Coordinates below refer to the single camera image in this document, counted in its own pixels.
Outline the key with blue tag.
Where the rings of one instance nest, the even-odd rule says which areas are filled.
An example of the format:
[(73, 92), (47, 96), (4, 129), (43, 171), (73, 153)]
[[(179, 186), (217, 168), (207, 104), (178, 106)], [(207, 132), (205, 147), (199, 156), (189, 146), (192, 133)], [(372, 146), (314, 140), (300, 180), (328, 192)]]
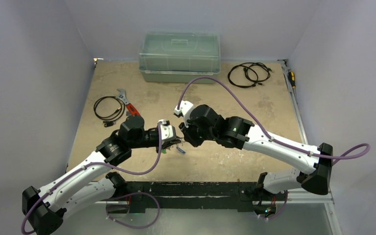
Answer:
[(181, 153), (181, 154), (186, 154), (186, 151), (184, 151), (183, 149), (181, 149), (180, 147), (176, 147), (176, 149)]

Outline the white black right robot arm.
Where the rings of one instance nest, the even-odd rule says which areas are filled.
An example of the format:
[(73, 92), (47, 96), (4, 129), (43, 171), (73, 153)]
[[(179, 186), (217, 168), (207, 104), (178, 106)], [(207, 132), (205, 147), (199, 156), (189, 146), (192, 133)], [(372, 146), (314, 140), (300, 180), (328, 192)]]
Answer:
[(267, 199), (284, 190), (303, 188), (310, 193), (326, 195), (332, 170), (333, 147), (298, 143), (281, 136), (265, 133), (253, 122), (241, 117), (224, 118), (208, 105), (194, 106), (184, 101), (174, 109), (183, 118), (179, 125), (184, 140), (194, 147), (204, 141), (214, 141), (225, 148), (262, 153), (291, 165), (291, 170), (264, 172), (255, 186), (256, 195)]

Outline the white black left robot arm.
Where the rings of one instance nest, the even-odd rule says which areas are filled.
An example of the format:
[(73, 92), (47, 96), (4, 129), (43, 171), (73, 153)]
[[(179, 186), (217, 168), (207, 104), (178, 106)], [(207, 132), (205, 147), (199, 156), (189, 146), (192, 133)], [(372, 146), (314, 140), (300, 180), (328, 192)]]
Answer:
[[(65, 218), (94, 202), (121, 200), (126, 195), (126, 181), (120, 172), (145, 175), (158, 165), (164, 148), (180, 142), (168, 120), (161, 119), (146, 130), (141, 116), (129, 116), (80, 164), (47, 185), (30, 186), (23, 191), (21, 233), (50, 235)], [(133, 149), (151, 147), (157, 157), (147, 170), (137, 172), (119, 167), (131, 157)]]

